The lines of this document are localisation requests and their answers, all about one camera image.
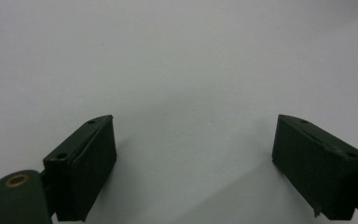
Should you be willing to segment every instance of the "white surface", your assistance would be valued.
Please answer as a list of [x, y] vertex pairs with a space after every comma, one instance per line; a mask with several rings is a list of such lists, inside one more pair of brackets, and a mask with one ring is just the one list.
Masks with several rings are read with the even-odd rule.
[[358, 0], [0, 1], [0, 178], [115, 116], [87, 223], [330, 223], [271, 163], [280, 113], [358, 147]]

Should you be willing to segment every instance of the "white table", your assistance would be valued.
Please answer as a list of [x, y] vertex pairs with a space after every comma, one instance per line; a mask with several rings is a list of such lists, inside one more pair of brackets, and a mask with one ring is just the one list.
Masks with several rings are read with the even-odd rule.
[[105, 114], [87, 223], [331, 223], [270, 155], [278, 114], [358, 148], [358, 0], [1, 0], [0, 178]]

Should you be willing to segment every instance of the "screw hole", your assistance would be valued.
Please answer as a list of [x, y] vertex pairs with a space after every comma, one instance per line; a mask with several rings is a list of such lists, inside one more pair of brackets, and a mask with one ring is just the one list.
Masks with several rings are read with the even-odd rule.
[[66, 156], [67, 156], [66, 153], [60, 153], [60, 154], [58, 154], [57, 159], [63, 160], [66, 158]]
[[351, 157], [351, 158], [356, 158], [356, 157], [357, 157], [357, 155], [354, 154], [353, 152], [347, 152], [347, 155], [348, 155], [349, 157]]
[[6, 183], [7, 188], [16, 188], [28, 181], [28, 175], [13, 175]]

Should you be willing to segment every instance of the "copper-colored ring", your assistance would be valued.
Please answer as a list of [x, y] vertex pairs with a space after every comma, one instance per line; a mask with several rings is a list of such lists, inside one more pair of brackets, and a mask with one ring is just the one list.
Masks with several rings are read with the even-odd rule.
[[[13, 184], [12, 181], [16, 178], [22, 178], [22, 180]], [[29, 178], [30, 178], [30, 176], [28, 176], [28, 175], [13, 175], [9, 180], [7, 180], [7, 182], [5, 183], [5, 186], [7, 188], [16, 188], [18, 186], [23, 185], [25, 182], [27, 182]]]

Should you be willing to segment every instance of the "plain background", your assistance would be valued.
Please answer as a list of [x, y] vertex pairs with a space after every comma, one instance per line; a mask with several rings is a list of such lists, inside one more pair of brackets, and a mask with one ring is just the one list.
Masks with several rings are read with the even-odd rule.
[[87, 223], [330, 223], [270, 155], [279, 114], [358, 148], [358, 0], [1, 0], [0, 178], [106, 114]]

